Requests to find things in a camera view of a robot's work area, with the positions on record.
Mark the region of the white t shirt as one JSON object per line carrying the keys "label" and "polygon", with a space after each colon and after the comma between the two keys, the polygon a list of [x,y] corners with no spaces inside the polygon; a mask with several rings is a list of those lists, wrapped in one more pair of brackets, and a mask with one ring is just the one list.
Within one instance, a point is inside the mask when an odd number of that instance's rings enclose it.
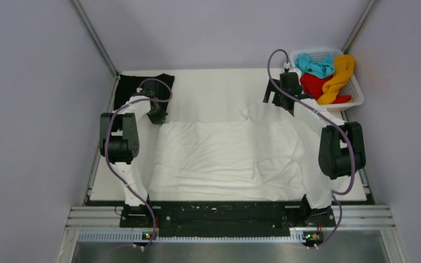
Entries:
{"label": "white t shirt", "polygon": [[287,111],[262,102],[240,122],[162,125],[149,184],[172,201],[328,200],[332,182],[318,165],[318,135]]}

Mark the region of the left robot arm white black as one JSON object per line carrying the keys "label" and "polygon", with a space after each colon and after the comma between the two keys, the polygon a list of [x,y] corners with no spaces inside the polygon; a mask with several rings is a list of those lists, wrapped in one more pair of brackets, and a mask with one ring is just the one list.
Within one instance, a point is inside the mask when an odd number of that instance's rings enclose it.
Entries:
{"label": "left robot arm white black", "polygon": [[[165,99],[161,99],[155,95],[157,84],[165,86],[169,95]],[[107,167],[113,175],[120,180],[122,186],[128,193],[139,200],[141,206],[137,207],[133,212],[133,220],[140,226],[148,226],[152,228],[157,226],[156,216],[152,206],[146,198],[138,194],[128,181],[113,167],[116,163],[132,164],[139,154],[139,134],[136,124],[135,113],[122,113],[129,106],[133,106],[145,101],[148,106],[154,103],[166,103],[173,97],[172,88],[166,82],[157,78],[147,78],[140,82],[139,88],[145,92],[133,99],[129,99],[125,104],[111,113],[103,113],[100,116],[100,137],[99,150],[106,160]]]}

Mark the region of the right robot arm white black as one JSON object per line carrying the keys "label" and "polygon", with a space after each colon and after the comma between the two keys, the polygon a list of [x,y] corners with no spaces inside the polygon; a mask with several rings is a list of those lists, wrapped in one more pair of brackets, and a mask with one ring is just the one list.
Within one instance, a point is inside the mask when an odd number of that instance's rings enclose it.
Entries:
{"label": "right robot arm white black", "polygon": [[321,220],[321,210],[352,191],[357,171],[366,164],[362,125],[333,116],[314,98],[303,94],[295,72],[284,71],[279,79],[270,76],[263,102],[288,111],[320,138],[317,159],[321,181],[317,186],[323,189],[305,194],[303,202],[307,206],[299,211],[301,222],[313,226]]}

